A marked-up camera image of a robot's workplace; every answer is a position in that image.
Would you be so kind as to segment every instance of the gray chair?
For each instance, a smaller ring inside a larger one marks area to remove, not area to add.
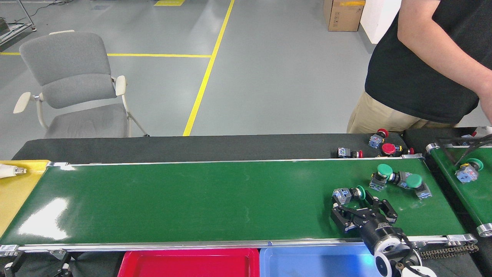
[[[42,89],[36,96],[21,95],[14,113],[34,101],[39,123],[47,130],[46,139],[130,137],[130,120],[148,137],[128,110],[125,76],[111,76],[106,48],[98,35],[72,30],[51,33],[27,41],[19,51]],[[122,103],[62,114],[49,126],[43,118],[42,102],[59,109],[118,96]]]

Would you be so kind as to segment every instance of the red tray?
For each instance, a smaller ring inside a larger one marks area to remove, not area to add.
[[[259,277],[257,249],[129,251],[118,277]]]

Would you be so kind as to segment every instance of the yellow floor line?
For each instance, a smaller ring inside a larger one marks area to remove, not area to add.
[[[0,52],[0,55],[19,56],[19,52]],[[144,54],[144,53],[108,53],[108,57],[171,57],[171,58],[211,58],[212,55],[188,54]]]
[[[154,6],[181,6],[185,0],[160,0]]]
[[[212,52],[212,56],[209,60],[209,65],[207,66],[207,70],[205,71],[205,76],[202,80],[202,85],[200,86],[200,90],[198,91],[198,95],[195,99],[195,104],[191,109],[191,114],[189,115],[188,122],[183,132],[183,136],[189,136],[191,133],[191,128],[193,128],[193,123],[195,122],[196,114],[198,113],[198,109],[200,108],[200,103],[202,102],[203,94],[205,93],[205,89],[207,88],[207,83],[210,78],[210,72],[212,72],[212,67],[214,67],[215,58],[217,56],[218,48],[220,47],[220,43],[222,42],[222,37],[224,36],[225,27],[227,26],[227,22],[229,21],[229,16],[231,15],[232,6],[234,5],[234,0],[231,0],[229,4],[229,8],[227,9],[227,13],[225,14],[224,22],[222,23],[222,28],[220,28],[220,32],[218,34],[217,41],[215,43],[214,51]]]

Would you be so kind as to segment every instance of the person's arm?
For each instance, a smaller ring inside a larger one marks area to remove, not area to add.
[[[402,0],[398,39],[431,68],[475,92],[492,124],[492,70],[468,56],[432,19],[439,2]]]

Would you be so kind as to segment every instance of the person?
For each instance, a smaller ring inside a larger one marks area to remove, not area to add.
[[[402,0],[369,62],[348,133],[492,123],[492,0]]]

